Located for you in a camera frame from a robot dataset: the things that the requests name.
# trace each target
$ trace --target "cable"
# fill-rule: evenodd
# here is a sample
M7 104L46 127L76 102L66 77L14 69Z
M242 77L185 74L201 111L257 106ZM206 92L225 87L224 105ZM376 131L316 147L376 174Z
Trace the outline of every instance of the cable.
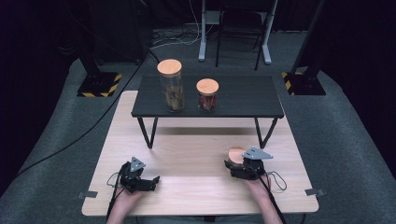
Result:
M149 49L148 52L149 52L149 56L150 56L150 57L151 57L151 56L154 57L154 60L155 60L157 63L160 63L160 60L158 59L157 55L156 55L151 49Z
M274 175L274 173L279 176L280 179L282 179L283 183L285 184L285 188L280 187L280 185L277 183L276 180L276 176ZM286 190L288 188L288 184L286 183L286 181L282 178L282 176L280 176L280 174L278 174L276 171L271 171L271 172L267 172L268 175L272 175L274 177L274 180L277 184L277 186L281 189L281 190Z
M306 217L306 214L303 214L303 218L301 219L300 224L304 224L304 222L305 222L305 217Z
M95 39L100 40L100 42L102 42L104 45L106 45L109 49L113 50L114 52L118 53L121 57L125 58L125 59L129 59L131 61L134 61L134 58L129 57L128 55L125 55L124 53L120 52L118 49L114 48L112 45L108 44L103 38L99 37L98 35L96 35L93 31L91 31L90 29L88 29L84 24L82 24L78 19L76 19L76 17L73 15L73 13L70 12L70 10L67 10L70 18L73 19L73 21L80 26L82 29L84 29L86 32L88 32L90 35L92 35Z
M113 175L111 175L109 178L108 178L108 180L107 180L107 182L106 182L106 184L108 185L108 186L111 186L111 187L115 187L115 185L111 185L111 184L109 184L108 183L108 181L110 181L110 179L111 179L111 177L113 177Z
M158 48L161 47L163 45L166 45L164 43L166 43L166 41L180 41L181 43L185 43L183 42L182 39L189 37L190 35L193 34L193 30L187 30L184 31L183 25L180 26L181 27L181 33L177 33L176 35L167 35L166 32L164 31L157 31L154 34L157 35L158 37L155 37L151 43L151 48ZM168 33L173 33L175 31L173 30L169 30L167 31Z
M257 172L253 169L253 167L251 167L251 165L248 164L248 168L251 169L256 174L256 176L259 177L260 181L262 182L262 184L264 185L265 189L267 190L268 196L270 197L270 200L271 200L271 202L272 202L277 214L279 215L280 220L282 221L283 224L286 224L286 219L283 217L282 212L280 211L279 207L277 206L277 203L275 201L274 195L272 194L271 190L267 187L267 185L262 180L262 177L259 174L257 174ZM267 172L265 170L264 170L264 173L267 176L267 181L268 181L268 175L267 175Z
M123 172L123 170L125 169L126 166L127 166L127 163L123 164L121 166L121 168L120 168L119 174L117 175L116 184L115 184L114 190L113 190L113 195L111 196L111 200L110 200L110 203L109 203L108 208L107 208L106 220L108 220L108 218L110 217L110 213L111 213L111 210L113 209L113 206L114 206L114 203L116 202L116 199L125 190L125 189L122 189L122 191L120 191L119 194L117 194L117 196L116 196L117 188L119 187L120 176L121 176L121 173Z
M192 12L192 16L194 17L195 25L197 27L197 36L195 37L195 39L192 40L192 41L189 41L189 42L184 42L182 39L177 37L176 40L178 40L180 43L162 44L162 45L159 45L159 46L151 47L151 49L156 49L156 48L159 48L159 47L163 47L163 46L167 46L167 45L175 45L175 44L191 45L191 44L195 43L196 41L198 41L200 39L200 37L199 37L200 29L199 29L199 25L198 25L198 20L197 20L197 18L195 16L193 8L192 8L191 0L190 0L190 9L191 9L191 12Z
M93 128L96 127L96 125L99 124L99 122L105 117L105 115L108 113L108 111L110 111L111 107L118 101L118 99L120 98L122 92L125 90L125 88L128 86L128 84L131 82L132 78L134 77L134 75L136 75L137 71L139 71L140 67L142 66L143 63L139 64L139 66L136 68L136 70L134 71L134 73L132 74L132 76L128 79L127 83L124 85L124 87L120 90L120 93L117 95L116 99L114 99L113 103L111 103L110 107L105 111L105 113L99 118L99 120L97 120L90 129L88 129L88 131L86 131L84 134L82 134L80 137L78 137L76 140L72 141L71 143L69 143L68 145L66 145L65 147L59 149L58 151L55 151L52 154L49 154L47 157L44 157L43 159L34 162L33 164L29 165L28 167L24 168L23 170L19 171L17 173L17 176L15 178L18 178L20 175L22 175L23 173L25 173L26 171L28 171L30 168L38 165L39 163L41 163L42 161L45 161L53 156L56 156L57 154L67 150L68 148L70 148L71 146L73 146L76 142L78 142L79 140L81 140L85 135L87 135L90 131L93 130Z

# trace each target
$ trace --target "jar lid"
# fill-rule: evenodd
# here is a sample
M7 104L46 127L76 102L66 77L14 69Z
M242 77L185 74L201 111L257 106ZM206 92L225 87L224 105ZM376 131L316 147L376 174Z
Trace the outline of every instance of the jar lid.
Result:
M219 83L211 78L204 78L197 82L197 90L202 95L213 95L219 89Z
M180 72L181 62L175 59L163 60L157 65L157 69L165 76L174 76Z
M235 166L243 166L244 158L242 154L246 152L246 150L242 147L232 147L228 151L228 162L232 163Z

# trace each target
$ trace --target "yellow and black hazard tape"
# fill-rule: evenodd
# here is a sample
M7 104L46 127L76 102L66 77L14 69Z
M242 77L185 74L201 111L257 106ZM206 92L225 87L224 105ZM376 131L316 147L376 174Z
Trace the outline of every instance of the yellow and black hazard tape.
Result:
M109 88L108 91L84 91L84 92L79 92L78 96L83 96L83 97L108 97L112 96L114 94L114 91L116 91L117 87L119 86L119 82L121 79L122 75L118 74L114 78L114 82Z
M290 81L290 74L287 72L282 72L282 77L283 81L285 82L286 85L286 90L288 91L289 95L295 95L295 92L293 90L293 86Z

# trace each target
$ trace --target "wooden table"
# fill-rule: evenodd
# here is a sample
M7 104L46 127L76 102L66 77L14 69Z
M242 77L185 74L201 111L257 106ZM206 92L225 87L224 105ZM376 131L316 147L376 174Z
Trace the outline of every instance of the wooden table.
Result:
M110 125L89 190L96 198L86 198L85 216L105 216L113 188L107 180L133 156L147 166L144 179L161 176L155 191L148 193L132 211L133 216L243 215L259 213L247 187L230 176L224 166L228 150L256 146L253 119L164 118L157 128L156 144L147 149L139 124L131 117L137 91L122 94ZM271 125L270 119L260 119ZM278 172L287 182L282 191L272 192L283 213L312 213L318 210L300 153L285 118L280 119L265 152L274 156L265 160L265 169Z

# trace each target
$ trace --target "black table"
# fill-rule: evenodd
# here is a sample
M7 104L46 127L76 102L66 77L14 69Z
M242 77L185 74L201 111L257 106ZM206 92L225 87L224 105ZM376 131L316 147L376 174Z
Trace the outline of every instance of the black table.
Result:
M211 112L198 108L196 83L202 78L213 78L219 83L218 101ZM284 117L271 77L183 76L182 79L185 107L180 112L170 112L165 104L160 78L142 78L131 114L137 118L148 148L152 148L158 118L254 118L260 147L264 148L277 120ZM150 139L143 118L155 118ZM264 140L258 118L273 119Z

